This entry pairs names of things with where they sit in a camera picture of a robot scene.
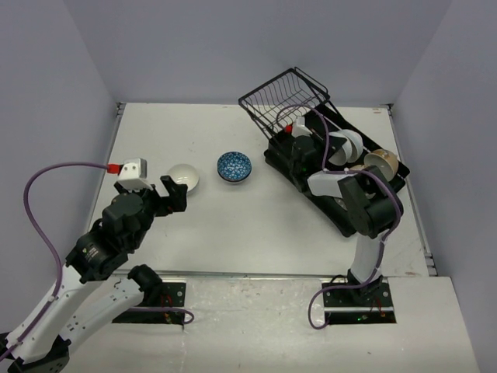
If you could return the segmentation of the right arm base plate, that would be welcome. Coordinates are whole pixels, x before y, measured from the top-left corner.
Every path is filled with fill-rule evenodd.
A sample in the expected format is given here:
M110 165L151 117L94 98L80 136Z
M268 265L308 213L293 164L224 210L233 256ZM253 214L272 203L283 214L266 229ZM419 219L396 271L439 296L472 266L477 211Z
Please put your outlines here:
M322 299L328 326L397 322L391 290L385 279L365 289L325 291Z

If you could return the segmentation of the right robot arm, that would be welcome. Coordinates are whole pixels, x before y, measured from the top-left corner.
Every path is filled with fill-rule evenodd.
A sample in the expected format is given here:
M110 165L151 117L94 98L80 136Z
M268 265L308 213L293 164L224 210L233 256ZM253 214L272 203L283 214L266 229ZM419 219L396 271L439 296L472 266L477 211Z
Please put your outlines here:
M346 283L336 288L340 298L347 296L354 305L364 305L380 287L385 243L403 215L402 203L376 166L314 171L320 159L314 140L300 135L292 144L290 174L304 193L340 199L345 205L348 219L360 236Z

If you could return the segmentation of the light blue ribbed bowl back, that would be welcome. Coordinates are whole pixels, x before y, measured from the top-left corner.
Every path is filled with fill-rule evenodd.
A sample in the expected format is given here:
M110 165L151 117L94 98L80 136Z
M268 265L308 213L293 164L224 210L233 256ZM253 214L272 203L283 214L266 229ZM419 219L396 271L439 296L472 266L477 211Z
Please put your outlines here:
M348 159L349 163L356 162L363 153L363 139L358 132L344 129L343 134L350 140L352 154Z

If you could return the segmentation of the orange flower beige bowl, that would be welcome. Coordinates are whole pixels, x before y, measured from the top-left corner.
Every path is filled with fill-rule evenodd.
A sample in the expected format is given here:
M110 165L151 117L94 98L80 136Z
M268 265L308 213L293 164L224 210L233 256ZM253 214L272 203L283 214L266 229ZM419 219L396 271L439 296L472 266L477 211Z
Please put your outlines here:
M344 202L344 200L342 198L338 198L338 197L335 197L334 198L334 201L343 209L343 210L347 210L347 206Z

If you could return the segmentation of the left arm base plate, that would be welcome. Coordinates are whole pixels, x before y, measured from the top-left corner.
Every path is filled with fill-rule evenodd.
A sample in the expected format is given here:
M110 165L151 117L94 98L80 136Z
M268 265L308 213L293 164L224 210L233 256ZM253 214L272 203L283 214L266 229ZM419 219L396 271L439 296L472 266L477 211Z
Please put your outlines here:
M162 282L154 290L145 292L143 301L137 305L144 307L182 308L186 297L185 282ZM116 324L155 324L183 325L185 317L182 312L136 312L126 311L117 316L112 323Z

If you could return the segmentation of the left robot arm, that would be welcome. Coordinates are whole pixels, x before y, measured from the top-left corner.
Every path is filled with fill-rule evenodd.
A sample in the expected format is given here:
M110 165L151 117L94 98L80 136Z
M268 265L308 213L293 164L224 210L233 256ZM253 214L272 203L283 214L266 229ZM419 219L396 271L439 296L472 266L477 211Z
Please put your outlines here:
M114 185L118 194L78 239L54 286L20 326L1 335L2 357L12 362L10 372L59 372L71 352L122 313L160 310L151 305L160 299L162 279L141 264L113 292L78 311L140 247L156 218L185 211L187 185L175 183L170 176L160 180L168 192L165 197L153 186L127 191Z

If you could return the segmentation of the red patterned white bowl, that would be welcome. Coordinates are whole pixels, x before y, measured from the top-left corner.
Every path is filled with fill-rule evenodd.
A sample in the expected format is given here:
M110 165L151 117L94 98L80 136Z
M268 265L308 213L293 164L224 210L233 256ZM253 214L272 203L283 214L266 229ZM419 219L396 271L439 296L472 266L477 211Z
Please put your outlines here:
M240 183L252 173L252 162L241 152L225 152L217 160L217 174L229 183Z

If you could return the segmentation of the light blue ribbed bowl front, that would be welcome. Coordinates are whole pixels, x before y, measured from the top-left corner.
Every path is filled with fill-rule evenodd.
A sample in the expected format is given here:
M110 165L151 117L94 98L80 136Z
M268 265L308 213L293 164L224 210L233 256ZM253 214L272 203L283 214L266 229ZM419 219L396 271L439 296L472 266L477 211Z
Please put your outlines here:
M176 184L184 184L187 186L187 192L191 193L199 184L200 174L198 170L186 163L176 164L171 167L167 174Z

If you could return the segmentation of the beige leaf pattern bowl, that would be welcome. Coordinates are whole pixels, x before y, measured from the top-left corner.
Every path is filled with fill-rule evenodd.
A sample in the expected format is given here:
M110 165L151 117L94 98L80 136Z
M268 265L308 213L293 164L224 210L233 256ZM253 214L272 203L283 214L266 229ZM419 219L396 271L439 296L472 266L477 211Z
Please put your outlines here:
M358 164L358 165L354 165L350 168L348 168L348 173L352 173L352 172L355 172L355 171L361 171L361 170L364 170L367 166L364 165L364 164Z

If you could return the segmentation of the light blue ribbed bowl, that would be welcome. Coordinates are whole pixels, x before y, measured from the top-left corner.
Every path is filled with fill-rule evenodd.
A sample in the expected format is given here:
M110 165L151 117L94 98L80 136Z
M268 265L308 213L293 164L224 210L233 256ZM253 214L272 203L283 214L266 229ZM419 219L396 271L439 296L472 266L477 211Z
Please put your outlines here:
M343 166L352 156L352 143L351 141L342 133L335 131L330 132L329 137L331 140L343 140L341 145L335 146L335 151L333 155L328 159L331 164L335 166Z
M358 132L344 129L343 134L350 140L352 154L348 159L349 163L356 162L363 153L363 139Z
M187 192L191 193L199 184L200 174L198 170L186 163L176 164L171 167L167 174L176 184L184 184L187 186Z

